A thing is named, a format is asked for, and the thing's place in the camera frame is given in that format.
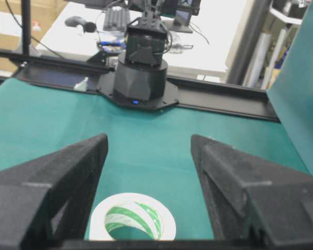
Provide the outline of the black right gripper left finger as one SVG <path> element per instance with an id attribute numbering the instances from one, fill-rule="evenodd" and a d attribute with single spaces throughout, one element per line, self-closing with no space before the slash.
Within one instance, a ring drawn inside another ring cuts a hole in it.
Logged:
<path id="1" fill-rule="evenodd" d="M 83 239 L 107 153 L 102 133 L 0 171 L 0 249 Z"/>

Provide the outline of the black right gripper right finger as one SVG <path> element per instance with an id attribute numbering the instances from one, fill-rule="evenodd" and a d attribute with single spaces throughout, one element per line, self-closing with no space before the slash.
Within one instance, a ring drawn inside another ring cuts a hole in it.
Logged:
<path id="1" fill-rule="evenodd" d="M 191 155 L 216 240 L 313 249 L 313 176 L 198 134 Z"/>

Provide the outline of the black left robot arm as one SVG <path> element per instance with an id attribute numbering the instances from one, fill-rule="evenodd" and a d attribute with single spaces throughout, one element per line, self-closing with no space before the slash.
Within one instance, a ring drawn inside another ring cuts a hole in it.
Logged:
<path id="1" fill-rule="evenodd" d="M 126 28 L 126 50 L 115 71 L 100 76 L 97 92 L 120 107 L 159 110 L 179 103 L 178 87 L 167 80 L 163 55 L 172 36 L 160 15 L 163 1 L 145 1 L 142 15 Z"/>

